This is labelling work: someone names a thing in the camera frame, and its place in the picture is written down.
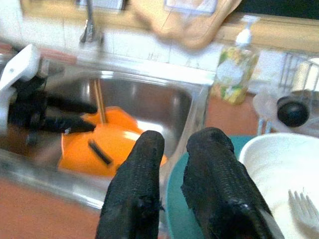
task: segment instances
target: teal bowl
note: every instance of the teal bowl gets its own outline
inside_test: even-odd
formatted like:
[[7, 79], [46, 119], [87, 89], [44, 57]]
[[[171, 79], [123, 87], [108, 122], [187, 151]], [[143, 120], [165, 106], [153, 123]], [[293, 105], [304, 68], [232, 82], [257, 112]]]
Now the teal bowl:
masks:
[[[253, 136], [230, 136], [238, 158], [243, 146]], [[186, 204], [181, 191], [184, 169], [188, 161], [188, 153], [184, 154], [175, 165], [167, 183], [166, 190], [166, 221], [171, 239], [204, 239], [194, 213]]]

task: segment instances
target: white tile wall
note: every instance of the white tile wall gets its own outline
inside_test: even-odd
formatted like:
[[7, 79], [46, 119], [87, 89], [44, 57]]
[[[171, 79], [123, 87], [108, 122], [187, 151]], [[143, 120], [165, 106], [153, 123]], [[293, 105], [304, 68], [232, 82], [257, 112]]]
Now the white tile wall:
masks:
[[[120, 55], [215, 71], [223, 47], [223, 44], [213, 42], [199, 52], [188, 52], [171, 41], [160, 41], [149, 32], [109, 28], [103, 29], [105, 42], [102, 47], [81, 47], [79, 38], [85, 23], [24, 17], [19, 0], [0, 0], [0, 6], [0, 39], [13, 44], [35, 43], [81, 55], [88, 53], [92, 61]], [[283, 57], [282, 52], [263, 49], [253, 74], [255, 82], [278, 80]]]

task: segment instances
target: kitchen sink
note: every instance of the kitchen sink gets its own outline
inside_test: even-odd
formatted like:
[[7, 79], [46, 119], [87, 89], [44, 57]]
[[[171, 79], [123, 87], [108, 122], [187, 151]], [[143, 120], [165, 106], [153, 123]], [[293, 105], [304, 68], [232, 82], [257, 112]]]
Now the kitchen sink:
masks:
[[[45, 90], [95, 104], [94, 80], [100, 79], [105, 106], [119, 106], [141, 129], [156, 130], [165, 139], [168, 162], [161, 167], [161, 197], [167, 176], [186, 151], [189, 136], [204, 127], [213, 73], [164, 63], [113, 59], [101, 65], [65, 65], [47, 79]], [[59, 110], [48, 114], [63, 115]], [[0, 176], [101, 208], [109, 178], [57, 168], [61, 135], [29, 132], [10, 125], [0, 137]]]

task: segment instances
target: countertop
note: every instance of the countertop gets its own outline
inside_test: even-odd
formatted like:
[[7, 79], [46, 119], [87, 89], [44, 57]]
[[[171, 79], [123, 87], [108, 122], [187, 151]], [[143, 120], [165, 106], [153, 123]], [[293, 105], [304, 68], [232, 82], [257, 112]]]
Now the countertop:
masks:
[[[206, 126], [228, 135], [255, 135], [253, 96], [232, 106], [211, 98]], [[93, 239], [99, 211], [0, 179], [0, 239]]]

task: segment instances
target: soap pump dispenser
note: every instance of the soap pump dispenser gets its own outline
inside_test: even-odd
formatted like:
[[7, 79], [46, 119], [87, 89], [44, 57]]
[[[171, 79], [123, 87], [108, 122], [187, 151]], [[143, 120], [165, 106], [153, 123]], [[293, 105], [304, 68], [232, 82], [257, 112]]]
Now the soap pump dispenser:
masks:
[[238, 34], [235, 46], [226, 46], [221, 51], [212, 95], [231, 104], [240, 104], [245, 100], [248, 81], [259, 58], [258, 50], [250, 45], [250, 27], [258, 20], [259, 17], [245, 15], [242, 21], [247, 25]]

